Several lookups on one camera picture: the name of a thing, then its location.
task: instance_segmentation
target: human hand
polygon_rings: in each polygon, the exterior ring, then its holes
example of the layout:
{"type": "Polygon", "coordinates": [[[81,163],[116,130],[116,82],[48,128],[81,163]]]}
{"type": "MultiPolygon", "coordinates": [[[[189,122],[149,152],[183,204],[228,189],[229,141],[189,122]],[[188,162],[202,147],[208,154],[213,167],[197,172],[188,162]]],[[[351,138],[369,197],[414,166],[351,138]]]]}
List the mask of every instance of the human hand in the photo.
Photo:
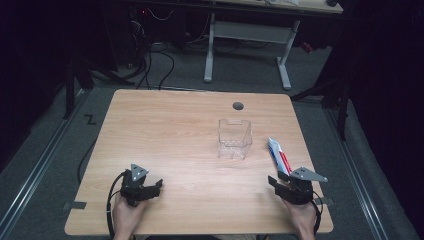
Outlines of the human hand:
{"type": "Polygon", "coordinates": [[[312,203],[305,205],[294,205],[283,200],[289,211],[293,226],[296,228],[298,236],[302,240],[314,240],[314,225],[316,220],[316,211],[312,203]]]}
{"type": "Polygon", "coordinates": [[[140,223],[141,215],[148,201],[141,201],[137,207],[131,207],[120,193],[115,195],[115,206],[112,211],[115,228],[114,240],[128,240],[140,223]]]}

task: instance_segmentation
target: toothpaste tube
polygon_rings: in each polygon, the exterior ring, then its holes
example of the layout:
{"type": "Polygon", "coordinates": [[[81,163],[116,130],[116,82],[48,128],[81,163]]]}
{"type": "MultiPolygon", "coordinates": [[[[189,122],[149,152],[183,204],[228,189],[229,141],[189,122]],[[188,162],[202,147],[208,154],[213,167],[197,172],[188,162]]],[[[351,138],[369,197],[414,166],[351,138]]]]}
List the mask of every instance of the toothpaste tube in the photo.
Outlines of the toothpaste tube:
{"type": "Polygon", "coordinates": [[[274,158],[275,163],[279,171],[285,173],[287,176],[291,173],[289,162],[287,161],[286,155],[281,150],[280,144],[272,138],[268,138],[269,152],[274,158]]]}

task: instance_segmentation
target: dark background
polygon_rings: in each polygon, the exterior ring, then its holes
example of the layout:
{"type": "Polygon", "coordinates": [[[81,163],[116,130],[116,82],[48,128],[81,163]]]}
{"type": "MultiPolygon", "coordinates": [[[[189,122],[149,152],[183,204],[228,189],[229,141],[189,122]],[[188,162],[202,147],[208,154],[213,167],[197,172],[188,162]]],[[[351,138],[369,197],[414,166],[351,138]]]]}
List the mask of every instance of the dark background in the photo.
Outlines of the dark background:
{"type": "MultiPolygon", "coordinates": [[[[424,4],[422,0],[341,1],[344,15],[367,19],[343,30],[340,23],[305,21],[295,45],[334,46],[316,85],[349,78],[350,98],[382,170],[407,216],[418,225],[422,207],[424,4]]],[[[124,5],[58,1],[2,4],[0,19],[0,167],[3,169],[50,106],[75,54],[116,70],[136,63],[124,5]]],[[[155,36],[184,47],[205,14],[177,11],[172,25],[146,17],[155,36]]],[[[332,94],[339,88],[325,89],[332,94]]]]}

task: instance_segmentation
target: table top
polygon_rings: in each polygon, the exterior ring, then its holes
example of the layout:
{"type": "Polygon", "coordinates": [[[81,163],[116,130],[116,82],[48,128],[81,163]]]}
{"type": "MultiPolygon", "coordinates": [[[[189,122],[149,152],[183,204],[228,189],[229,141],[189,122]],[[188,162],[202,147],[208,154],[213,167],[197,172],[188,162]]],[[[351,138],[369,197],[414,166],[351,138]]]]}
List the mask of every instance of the table top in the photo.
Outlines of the table top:
{"type": "Polygon", "coordinates": [[[336,6],[330,7],[326,0],[298,0],[298,5],[293,4],[290,0],[214,0],[216,2],[245,4],[255,6],[267,6],[276,8],[285,8],[292,10],[321,12],[321,13],[343,13],[343,8],[337,3],[336,6]]]}
{"type": "MultiPolygon", "coordinates": [[[[136,234],[260,234],[294,229],[268,184],[277,168],[268,137],[279,141],[292,169],[314,170],[292,103],[283,94],[118,90],[88,163],[65,231],[108,235],[105,206],[114,179],[135,163],[163,179],[136,234]],[[234,102],[244,105],[233,108],[234,102]],[[251,121],[253,144],[244,160],[218,157],[219,119],[251,121]]],[[[322,196],[320,185],[314,190],[322,196]]],[[[115,189],[119,190],[120,181],[115,189]]],[[[319,232],[333,223],[324,206],[319,232]]]]}

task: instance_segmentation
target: transparent container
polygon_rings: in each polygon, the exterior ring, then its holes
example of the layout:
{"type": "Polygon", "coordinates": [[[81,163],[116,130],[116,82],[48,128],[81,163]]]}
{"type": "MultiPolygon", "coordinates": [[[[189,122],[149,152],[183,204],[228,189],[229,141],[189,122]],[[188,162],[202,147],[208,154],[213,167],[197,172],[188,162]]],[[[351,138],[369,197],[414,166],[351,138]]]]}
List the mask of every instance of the transparent container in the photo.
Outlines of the transparent container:
{"type": "Polygon", "coordinates": [[[252,145],[251,123],[247,120],[219,120],[219,150],[220,158],[244,159],[252,145]]]}

